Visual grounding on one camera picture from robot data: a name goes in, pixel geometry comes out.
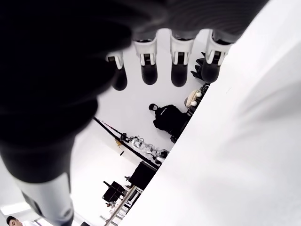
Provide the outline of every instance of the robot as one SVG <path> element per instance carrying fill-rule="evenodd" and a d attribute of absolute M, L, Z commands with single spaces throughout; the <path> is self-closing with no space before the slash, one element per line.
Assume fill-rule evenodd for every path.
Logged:
<path fill-rule="evenodd" d="M 171 81 L 180 87 L 187 79 L 193 40 L 200 30 L 209 28 L 206 60 L 198 75 L 212 83 L 231 45 L 267 1 L 3 4 L 0 154 L 32 209 L 55 226 L 71 226 L 74 139 L 96 113 L 98 94 L 111 84 L 117 90 L 126 88 L 122 49 L 134 42 L 143 80 L 154 84 L 158 77 L 156 32 L 169 28 Z"/>

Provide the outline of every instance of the black bag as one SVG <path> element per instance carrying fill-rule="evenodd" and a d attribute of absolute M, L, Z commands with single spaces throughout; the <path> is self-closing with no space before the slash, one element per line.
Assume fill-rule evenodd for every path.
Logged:
<path fill-rule="evenodd" d="M 149 106 L 151 111 L 155 111 L 156 119 L 154 125 L 160 130 L 164 130 L 170 135 L 180 135 L 181 129 L 190 119 L 186 113 L 182 113 L 176 106 L 167 105 L 158 107 L 155 104 Z"/>

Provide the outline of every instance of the metal rail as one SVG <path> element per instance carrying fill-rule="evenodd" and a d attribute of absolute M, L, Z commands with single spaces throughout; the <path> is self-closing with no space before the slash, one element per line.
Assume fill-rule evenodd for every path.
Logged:
<path fill-rule="evenodd" d="M 131 197 L 131 195 L 134 193 L 134 191 L 137 189 L 136 186 L 133 186 L 131 188 L 131 190 L 129 190 L 129 192 L 126 194 L 126 196 L 124 196 L 124 198 L 122 199 L 121 203 L 118 205 L 118 207 L 115 209 L 115 211 L 113 212 L 112 216 L 107 220 L 107 222 L 105 223 L 104 226 L 108 226 L 110 224 L 115 224 L 113 222 L 113 219 L 117 216 L 117 214 L 119 213 L 119 211 L 122 209 L 122 207 L 124 206 L 124 204 L 128 201 L 128 199 Z"/>

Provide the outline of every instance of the white table surface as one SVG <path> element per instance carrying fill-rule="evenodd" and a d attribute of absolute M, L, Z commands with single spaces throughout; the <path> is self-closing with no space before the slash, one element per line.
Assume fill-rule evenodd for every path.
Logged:
<path fill-rule="evenodd" d="M 300 9 L 258 15 L 121 226 L 301 225 Z"/>

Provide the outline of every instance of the person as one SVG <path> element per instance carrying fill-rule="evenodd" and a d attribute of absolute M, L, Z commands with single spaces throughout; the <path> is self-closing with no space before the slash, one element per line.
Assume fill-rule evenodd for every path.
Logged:
<path fill-rule="evenodd" d="M 9 225 L 9 226 L 35 226 L 32 222 L 30 221 L 23 221 L 22 223 L 16 219 L 15 217 L 13 216 L 9 216 L 7 219 L 6 219 L 6 223 Z"/>

